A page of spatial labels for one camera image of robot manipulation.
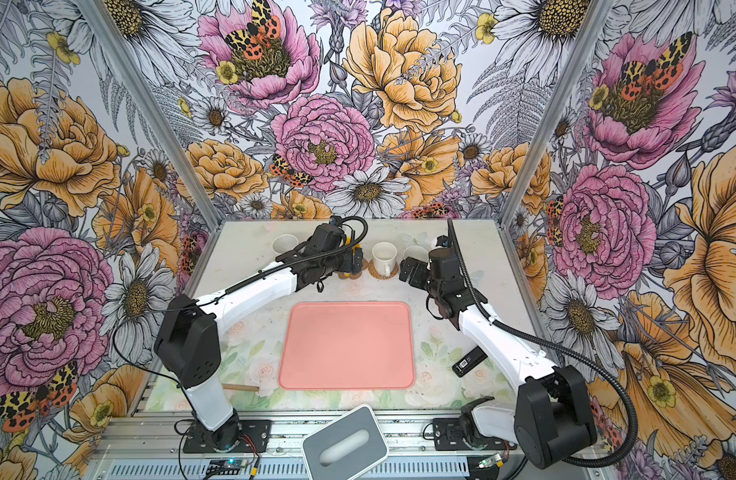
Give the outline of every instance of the floral tablecloth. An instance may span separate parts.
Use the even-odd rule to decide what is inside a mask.
[[[229,224],[221,233],[196,294],[219,290],[229,284],[229,279],[241,280],[272,261],[274,254],[270,244],[276,236],[292,233],[301,241],[311,234],[316,224]],[[373,244],[390,241],[402,254],[410,245],[428,246],[431,238],[444,234],[445,230],[444,221],[374,220],[370,222],[370,232],[362,247],[370,258]],[[496,305],[505,321],[530,331],[528,314],[508,267],[496,226],[490,221],[464,220],[457,223],[456,232],[460,243],[466,246],[465,260],[476,286]],[[254,243],[246,245],[244,238],[254,238]],[[491,360],[484,361],[461,379],[456,377],[451,365],[475,343],[450,322],[432,318],[425,308],[426,295],[420,290],[400,282],[396,276],[378,280],[368,271],[363,271],[358,279],[332,276],[324,284],[323,293],[305,289],[276,300],[237,322],[222,337],[221,381],[260,388],[258,392],[225,391],[236,409],[328,410],[353,408],[362,403],[377,409],[438,409],[459,408],[483,396],[506,401],[515,398],[507,379]],[[410,306],[416,364],[413,387],[373,391],[287,391],[279,388],[277,370],[291,307],[299,302],[358,300],[402,301]],[[145,409],[187,410],[189,404],[172,381],[158,378]]]

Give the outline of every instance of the white cup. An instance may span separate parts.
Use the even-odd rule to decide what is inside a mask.
[[[286,234],[280,235],[272,242],[272,251],[276,254],[284,254],[288,250],[293,250],[299,244],[299,239],[295,236]]]
[[[376,273],[382,276],[389,276],[395,269],[397,258],[397,248],[390,242],[379,242],[371,249],[373,254],[373,268]]]
[[[415,258],[424,263],[430,261],[430,253],[426,251],[426,248],[418,245],[411,245],[402,252],[402,259],[405,260],[408,257]]]

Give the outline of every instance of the cork coaster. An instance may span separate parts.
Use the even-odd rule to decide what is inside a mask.
[[[371,274],[373,278],[377,278],[379,280],[389,280],[394,275],[397,275],[397,272],[400,271],[400,265],[395,264],[395,269],[392,270],[392,273],[389,276],[380,275],[379,272],[376,271],[376,268],[373,266],[373,263],[368,264],[368,273]]]

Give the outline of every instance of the wooden stick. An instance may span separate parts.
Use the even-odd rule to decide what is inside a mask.
[[[259,391],[259,387],[253,385],[235,385],[234,383],[222,383],[221,386],[227,390],[241,390],[242,392]]]

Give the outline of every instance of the orange flower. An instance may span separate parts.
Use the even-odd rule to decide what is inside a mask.
[[[238,201],[248,194],[261,192],[269,187],[264,166],[229,142],[206,140],[190,144],[187,158],[210,198],[216,192],[228,194]],[[189,196],[181,178],[178,192]]]
[[[11,448],[4,458],[0,449],[0,480],[35,480],[37,454],[25,452],[21,447]]]
[[[709,449],[699,465],[712,465],[723,455],[720,441],[736,436],[736,411],[709,392],[717,387],[706,369],[689,361],[696,342],[688,335],[688,324],[680,322],[658,294],[629,292],[622,301],[624,326],[619,335],[624,338],[615,345],[625,367],[619,381],[637,409],[638,437],[647,442],[658,431],[656,452],[673,456],[695,436],[706,436]],[[663,322],[661,327],[654,320]],[[722,381],[720,386],[731,388]],[[589,393],[616,426],[626,427],[621,399],[606,381],[595,379]]]
[[[439,135],[430,135],[423,140],[418,132],[403,131],[384,137],[376,150],[388,157],[390,163],[402,162],[395,178],[410,179],[411,189],[404,192],[408,195],[407,209],[434,200],[445,189],[443,182],[450,185],[456,179],[456,166],[464,166],[456,136],[441,140]]]
[[[543,236],[525,234],[517,238],[517,255],[522,271],[528,278],[533,298],[537,302],[544,296],[547,287],[547,255],[544,252],[546,241]]]
[[[135,180],[126,179],[124,190],[125,194],[113,192],[103,197],[92,222],[96,246],[120,253],[132,250],[135,260],[147,244],[159,246],[160,259],[175,272],[181,243],[174,206],[143,168],[136,170]]]
[[[305,220],[330,218],[330,208],[317,197],[303,195],[298,190],[291,190],[290,194],[280,198],[282,205],[272,206],[272,219],[292,218],[294,216]]]
[[[528,143],[526,142],[515,148],[502,148],[501,151],[485,156],[483,161],[486,162],[487,168],[481,168],[472,173],[472,192],[475,195],[488,194],[489,197],[495,197],[501,192],[509,192],[515,185],[515,178],[522,168],[522,163],[526,161],[527,152]],[[549,157],[549,152],[545,151],[536,173],[531,177],[526,196],[522,199],[523,205],[532,215],[538,215],[538,212],[544,207],[544,200],[549,196],[551,164],[552,159]]]
[[[7,87],[0,82],[0,192],[10,194],[0,208],[20,204],[34,188],[64,200],[71,216],[83,216],[100,195],[120,186],[117,145],[80,98],[60,91],[57,129],[40,152],[36,97],[44,93],[24,78],[12,78]]]
[[[378,34],[364,22],[352,31],[344,68],[360,81],[355,90],[379,95],[384,103],[381,122],[385,127],[429,133],[456,110],[462,66],[452,57],[424,72],[410,72],[422,55],[437,46],[437,34],[419,30],[416,20],[402,10],[392,14],[385,8]]]
[[[664,271],[674,304],[690,315],[690,338],[708,362],[736,375],[736,146],[694,169],[692,211],[680,219],[698,232],[693,254]]]
[[[113,417],[126,416],[145,377],[146,372],[130,365],[107,371],[93,390],[70,408],[69,416],[79,425],[66,430],[64,438],[84,442],[104,432]]]

